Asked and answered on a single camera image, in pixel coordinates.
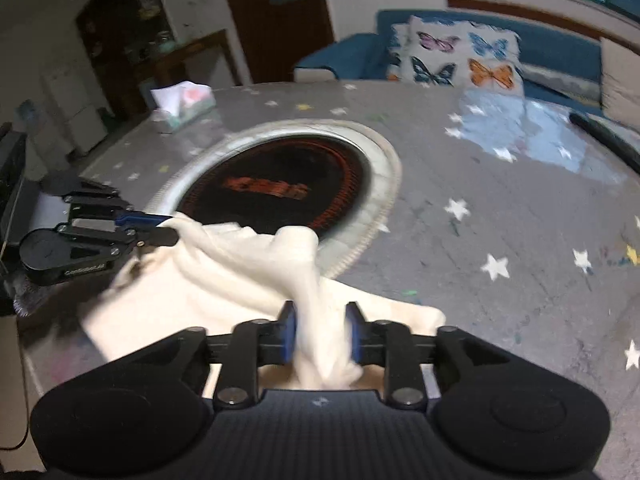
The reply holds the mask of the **dark wooden side table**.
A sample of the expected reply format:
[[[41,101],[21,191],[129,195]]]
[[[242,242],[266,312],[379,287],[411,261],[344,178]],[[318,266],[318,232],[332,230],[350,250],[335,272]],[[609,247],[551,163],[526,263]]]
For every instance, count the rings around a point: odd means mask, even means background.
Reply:
[[[238,63],[231,51],[225,29],[216,30],[187,44],[180,44],[168,53],[137,65],[134,68],[134,78],[139,84],[152,80],[160,88],[188,79],[209,82],[213,80],[219,63],[226,68],[229,86],[242,86]]]

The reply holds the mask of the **butterfly print pillow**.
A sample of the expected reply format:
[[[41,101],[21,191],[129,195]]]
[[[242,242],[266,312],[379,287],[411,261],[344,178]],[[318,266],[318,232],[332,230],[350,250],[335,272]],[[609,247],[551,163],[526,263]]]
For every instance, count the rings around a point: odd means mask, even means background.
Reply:
[[[392,26],[386,78],[522,96],[520,36],[510,29],[413,15]]]

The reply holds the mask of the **pink white tissue pack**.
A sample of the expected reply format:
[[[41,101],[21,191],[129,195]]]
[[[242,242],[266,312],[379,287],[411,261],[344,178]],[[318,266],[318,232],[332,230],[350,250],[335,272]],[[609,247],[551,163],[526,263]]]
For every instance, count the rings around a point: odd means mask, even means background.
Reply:
[[[152,89],[151,96],[155,103],[151,122],[163,134],[174,133],[216,106],[213,90],[192,81]]]

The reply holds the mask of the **black remote control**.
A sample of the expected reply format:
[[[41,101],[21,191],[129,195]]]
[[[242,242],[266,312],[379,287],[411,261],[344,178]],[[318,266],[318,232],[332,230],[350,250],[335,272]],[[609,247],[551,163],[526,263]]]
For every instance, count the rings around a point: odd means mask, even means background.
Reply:
[[[570,112],[570,122],[608,148],[635,172],[639,171],[639,149],[634,144],[586,115]]]

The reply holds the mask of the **blue sofa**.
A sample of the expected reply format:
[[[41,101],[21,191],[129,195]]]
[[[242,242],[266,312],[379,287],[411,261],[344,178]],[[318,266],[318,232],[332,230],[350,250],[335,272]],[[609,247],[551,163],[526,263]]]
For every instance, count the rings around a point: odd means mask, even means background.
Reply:
[[[374,32],[303,58],[297,81],[388,80],[499,92],[606,115],[603,41],[522,18],[382,10]]]

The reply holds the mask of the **black round induction cooktop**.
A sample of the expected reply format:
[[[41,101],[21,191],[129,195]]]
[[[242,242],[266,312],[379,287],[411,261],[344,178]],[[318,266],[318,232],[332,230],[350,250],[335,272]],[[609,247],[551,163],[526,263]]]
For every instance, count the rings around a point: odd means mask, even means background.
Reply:
[[[330,136],[281,136],[217,162],[181,196],[176,211],[203,224],[235,222],[259,234],[306,226],[319,240],[362,204],[366,156]]]

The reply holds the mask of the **grey plain cushion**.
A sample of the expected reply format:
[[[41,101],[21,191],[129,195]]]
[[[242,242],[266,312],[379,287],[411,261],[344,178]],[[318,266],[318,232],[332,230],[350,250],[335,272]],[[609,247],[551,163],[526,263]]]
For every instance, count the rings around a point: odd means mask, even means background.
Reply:
[[[602,106],[606,117],[639,128],[639,55],[606,38],[601,39]]]

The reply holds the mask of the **cream beige garment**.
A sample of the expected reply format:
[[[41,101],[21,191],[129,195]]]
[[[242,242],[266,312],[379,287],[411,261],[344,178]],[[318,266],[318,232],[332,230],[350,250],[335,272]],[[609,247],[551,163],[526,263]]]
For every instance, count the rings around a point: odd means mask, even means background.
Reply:
[[[369,321],[389,320],[433,336],[441,310],[375,296],[324,278],[317,266],[318,237],[303,226],[258,234],[235,223],[203,226],[183,214],[166,221],[179,235],[174,246],[131,257],[91,307],[81,326],[109,361],[198,326],[231,333],[255,318],[273,320],[294,302],[293,362],[262,374],[267,388],[344,390],[376,387],[350,356],[346,306],[356,302]]]

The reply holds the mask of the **dark wooden shelf cabinet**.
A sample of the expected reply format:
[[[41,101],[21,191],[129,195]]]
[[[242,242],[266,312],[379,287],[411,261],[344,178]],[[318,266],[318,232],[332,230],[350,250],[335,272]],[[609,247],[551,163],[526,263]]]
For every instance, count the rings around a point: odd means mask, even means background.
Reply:
[[[89,0],[76,26],[112,114],[147,112],[142,84],[154,78],[158,42],[174,39],[162,0]]]

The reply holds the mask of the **grey star patterned tablecloth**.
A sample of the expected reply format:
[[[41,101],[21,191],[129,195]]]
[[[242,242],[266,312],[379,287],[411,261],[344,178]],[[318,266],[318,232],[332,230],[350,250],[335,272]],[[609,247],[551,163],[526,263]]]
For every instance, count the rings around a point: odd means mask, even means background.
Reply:
[[[598,469],[639,474],[639,179],[562,107],[403,84],[265,84],[217,94],[164,136],[142,124],[89,166],[148,200],[202,148],[285,118],[343,118],[386,137],[402,183],[343,280],[415,304],[602,396],[613,430]]]

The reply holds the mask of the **dark wooden door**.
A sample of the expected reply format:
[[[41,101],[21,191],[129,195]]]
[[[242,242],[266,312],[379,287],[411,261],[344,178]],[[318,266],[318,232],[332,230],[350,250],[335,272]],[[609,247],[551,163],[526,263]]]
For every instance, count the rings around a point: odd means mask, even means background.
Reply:
[[[334,43],[326,0],[227,0],[250,76],[291,81],[306,56]]]

